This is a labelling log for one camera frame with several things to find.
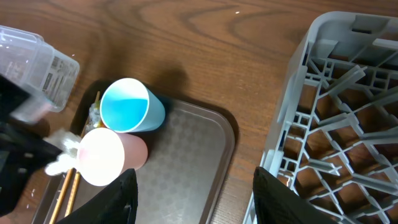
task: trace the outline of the wooden chopstick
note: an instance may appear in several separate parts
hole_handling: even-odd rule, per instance
[[[100,98],[100,92],[98,91],[97,96],[95,98],[95,102],[97,102],[99,100],[99,98]],[[86,123],[83,127],[83,131],[80,134],[81,138],[85,135],[85,128],[86,128],[86,125],[88,124],[89,120],[90,120],[90,117],[87,117]],[[61,192],[60,192],[60,195],[58,196],[57,204],[55,204],[55,208],[52,213],[49,224],[54,224],[56,222],[58,213],[60,212],[60,209],[61,209],[63,199],[65,198],[65,194],[66,194],[68,186],[69,186],[70,178],[72,177],[72,173],[73,173],[73,169],[68,170],[67,176],[65,177],[65,180],[63,181]],[[68,206],[67,206],[67,210],[65,212],[65,216],[69,215],[70,212],[72,211],[73,203],[75,202],[77,187],[79,184],[79,179],[80,179],[80,173],[78,171],[76,171],[76,175],[73,180],[72,190],[70,192]]]
[[[62,204],[63,198],[65,197],[65,194],[68,189],[69,180],[70,180],[70,177],[72,176],[72,173],[73,173],[73,169],[68,170],[68,174],[65,177],[65,180],[63,181],[61,192],[60,192],[60,195],[58,196],[57,204],[55,205],[54,211],[53,211],[51,219],[50,219],[50,224],[54,224],[57,219],[58,213],[60,212],[60,209],[61,209],[61,204]]]
[[[99,91],[97,92],[97,96],[95,97],[94,103],[97,103],[98,100],[100,100],[100,92]],[[87,118],[85,126],[88,124],[89,119],[90,119],[90,117]],[[81,138],[83,138],[83,136],[85,135],[84,130],[85,129],[83,128],[83,132],[80,135]],[[69,195],[67,210],[65,211],[65,217],[67,217],[72,212],[73,204],[75,203],[77,187],[79,185],[79,180],[80,180],[80,173],[78,171],[76,171],[75,178],[73,180],[72,189],[71,189],[70,195]]]

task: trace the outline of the dish rack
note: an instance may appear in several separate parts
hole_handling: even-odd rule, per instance
[[[339,223],[398,222],[394,40],[397,18],[329,12],[289,62],[260,166]]]

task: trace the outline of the plastic container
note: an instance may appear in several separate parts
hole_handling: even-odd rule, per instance
[[[397,18],[329,12],[289,62],[260,166],[299,196],[313,174],[303,198],[340,223],[397,221],[397,40]],[[253,196],[243,223],[257,223]]]
[[[16,85],[45,93],[53,112],[64,109],[79,64],[44,42],[43,37],[0,26],[0,74]]]

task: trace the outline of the tray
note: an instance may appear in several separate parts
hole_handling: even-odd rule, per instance
[[[97,91],[110,85],[97,81],[86,91],[71,125],[80,133]],[[166,109],[165,123],[156,131],[135,134],[148,145],[149,158],[137,170],[136,223],[209,223],[234,149],[231,125],[219,113],[184,101],[159,96]],[[63,176],[52,177],[32,224],[48,223]],[[62,219],[72,187],[63,201]],[[73,211],[103,187],[80,179]]]

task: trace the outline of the wood grain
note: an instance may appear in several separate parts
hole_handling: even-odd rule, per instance
[[[239,138],[213,223],[241,223],[289,58],[312,21],[328,11],[398,16],[398,4],[2,0],[0,24],[38,33],[80,64],[67,107],[46,117],[51,132],[70,126],[85,89],[100,78],[134,77],[165,95],[228,110]],[[37,172],[18,207],[0,223],[29,223],[47,181],[42,171]]]

